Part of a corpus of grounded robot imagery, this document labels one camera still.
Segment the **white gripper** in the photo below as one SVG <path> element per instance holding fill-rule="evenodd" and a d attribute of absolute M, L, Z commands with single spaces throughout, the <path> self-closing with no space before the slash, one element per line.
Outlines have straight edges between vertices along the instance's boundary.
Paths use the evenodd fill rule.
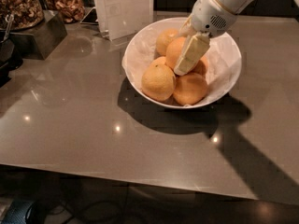
<path fill-rule="evenodd" d="M 191 16 L 178 30 L 178 36 L 185 36 L 186 40 L 174 72 L 179 76 L 189 73 L 210 48 L 210 39 L 207 35 L 210 37 L 223 35 L 235 21 L 236 15 L 222 7 L 217 0 L 197 0 Z"/>

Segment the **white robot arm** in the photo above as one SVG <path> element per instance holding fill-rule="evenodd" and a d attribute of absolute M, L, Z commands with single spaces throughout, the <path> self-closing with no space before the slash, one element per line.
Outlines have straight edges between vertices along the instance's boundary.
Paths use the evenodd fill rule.
<path fill-rule="evenodd" d="M 236 21 L 237 15 L 254 0 L 197 0 L 192 13 L 179 29 L 186 40 L 174 72 L 189 73 L 210 47 L 210 39 L 223 35 Z"/>

